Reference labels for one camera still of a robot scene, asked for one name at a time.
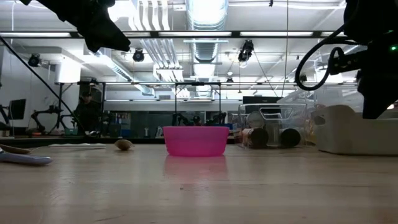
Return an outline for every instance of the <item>ceiling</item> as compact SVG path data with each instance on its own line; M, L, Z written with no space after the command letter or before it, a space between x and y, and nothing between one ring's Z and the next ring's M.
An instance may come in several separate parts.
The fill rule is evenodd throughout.
M228 17L225 30L326 30L339 28L343 23L344 9L321 10L320 7L335 7L342 5L345 0L294 0L289 1L290 7L286 7L287 1L274 0L274 6L268 7L268 1L229 0ZM173 30L186 30L186 11L184 1L169 1L169 24ZM127 18L121 18L116 25L123 31L131 30ZM61 22L57 16L43 9L33 2L32 6L16 4L14 1L0 0L0 31L72 31L70 24ZM319 40L318 39L253 39L253 55L246 68L240 68L238 63L233 63L236 53L245 39L225 39L226 44L220 44L216 61L221 65L216 66L215 76L224 81L227 72L233 73L234 80L238 82L255 82L264 79L264 74L272 82L282 82L285 75L292 77L292 71L297 67L300 59ZM116 75L107 66L95 62L91 55L84 55L82 39L17 39L13 45L24 47L60 47L63 50L75 54L83 60L83 76L95 77L99 80L116 80ZM174 39L174 46L178 60L183 66L183 76L188 78L193 75L190 46L183 43L183 39ZM324 46L317 54L327 54L334 46ZM138 39L131 39L131 51L142 48ZM113 60L118 61L123 67L134 74L138 79L153 82L151 75L153 62L146 55L143 62L134 63L132 53L124 53L117 50L112 52ZM315 73L313 61L308 62L306 72ZM343 74L345 80L352 80L353 73Z

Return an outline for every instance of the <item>wooden table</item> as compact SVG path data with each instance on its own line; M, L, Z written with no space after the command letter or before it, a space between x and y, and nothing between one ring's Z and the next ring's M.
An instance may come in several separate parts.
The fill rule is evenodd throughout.
M398 223L398 157L314 148L170 157L39 148L47 167L0 164L0 223Z

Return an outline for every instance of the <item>plastic bowl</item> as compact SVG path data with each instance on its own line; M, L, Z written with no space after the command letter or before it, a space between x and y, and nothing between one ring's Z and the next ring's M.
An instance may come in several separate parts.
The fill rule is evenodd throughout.
M225 152L229 130L214 126L163 127L167 152L172 156L210 157Z

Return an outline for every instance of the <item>pink bowl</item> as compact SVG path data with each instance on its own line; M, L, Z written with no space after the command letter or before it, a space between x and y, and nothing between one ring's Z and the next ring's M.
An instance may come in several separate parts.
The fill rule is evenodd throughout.
M167 152L172 156L220 156L225 152L229 129L215 126L163 127Z

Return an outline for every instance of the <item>computer monitor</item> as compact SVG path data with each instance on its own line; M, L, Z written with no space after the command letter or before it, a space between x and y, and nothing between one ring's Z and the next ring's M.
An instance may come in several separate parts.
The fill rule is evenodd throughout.
M8 118L12 120L24 119L26 99L12 100L9 104Z

